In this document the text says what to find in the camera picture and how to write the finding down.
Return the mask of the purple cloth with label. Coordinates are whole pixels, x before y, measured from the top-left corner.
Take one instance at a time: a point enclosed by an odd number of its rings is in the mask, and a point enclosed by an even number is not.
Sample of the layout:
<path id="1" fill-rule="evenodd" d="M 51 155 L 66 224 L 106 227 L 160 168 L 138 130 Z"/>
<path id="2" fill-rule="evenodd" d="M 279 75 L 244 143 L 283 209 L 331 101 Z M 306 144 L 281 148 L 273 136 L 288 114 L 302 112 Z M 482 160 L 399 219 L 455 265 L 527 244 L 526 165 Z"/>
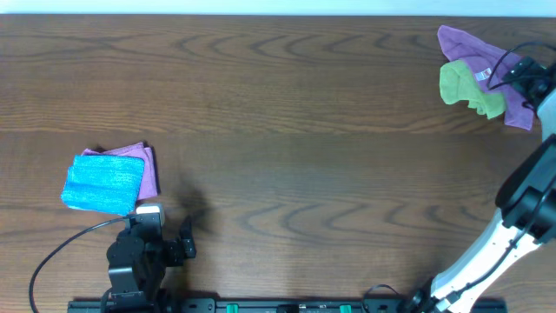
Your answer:
<path id="1" fill-rule="evenodd" d="M 507 53 L 464 30 L 446 25 L 439 27 L 437 37 L 447 63 L 464 61 L 483 91 L 499 92 L 504 96 L 506 111 L 502 116 L 505 125 L 523 130 L 533 127 L 533 112 L 523 106 L 526 99 L 502 81 L 503 76 L 521 60 L 521 56 Z"/>

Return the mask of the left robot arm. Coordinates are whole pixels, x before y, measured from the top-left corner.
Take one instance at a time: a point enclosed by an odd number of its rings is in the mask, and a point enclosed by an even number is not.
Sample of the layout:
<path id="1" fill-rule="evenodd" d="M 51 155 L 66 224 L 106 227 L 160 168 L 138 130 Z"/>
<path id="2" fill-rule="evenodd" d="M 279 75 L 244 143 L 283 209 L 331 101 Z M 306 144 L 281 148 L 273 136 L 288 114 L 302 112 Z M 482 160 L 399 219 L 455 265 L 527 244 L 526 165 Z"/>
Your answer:
<path id="1" fill-rule="evenodd" d="M 182 306 L 161 288 L 168 267 L 181 267 L 196 257 L 191 217 L 186 216 L 178 237 L 162 235 L 162 215 L 143 213 L 124 218 L 125 229 L 109 246 L 111 288 L 101 298 L 101 312 L 180 312 Z"/>

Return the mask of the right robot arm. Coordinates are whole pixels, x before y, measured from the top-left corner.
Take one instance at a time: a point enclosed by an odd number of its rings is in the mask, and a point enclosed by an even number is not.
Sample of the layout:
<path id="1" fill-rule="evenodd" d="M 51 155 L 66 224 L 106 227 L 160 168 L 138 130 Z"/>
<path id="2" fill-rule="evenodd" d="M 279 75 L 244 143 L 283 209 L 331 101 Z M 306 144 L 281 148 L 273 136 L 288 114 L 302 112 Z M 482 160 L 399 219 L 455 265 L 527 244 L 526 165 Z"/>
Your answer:
<path id="1" fill-rule="evenodd" d="M 470 312 L 514 263 L 555 238 L 555 68 L 524 57 L 502 82 L 537 114 L 542 143 L 501 186 L 493 219 L 479 238 L 400 304 L 399 312 Z"/>

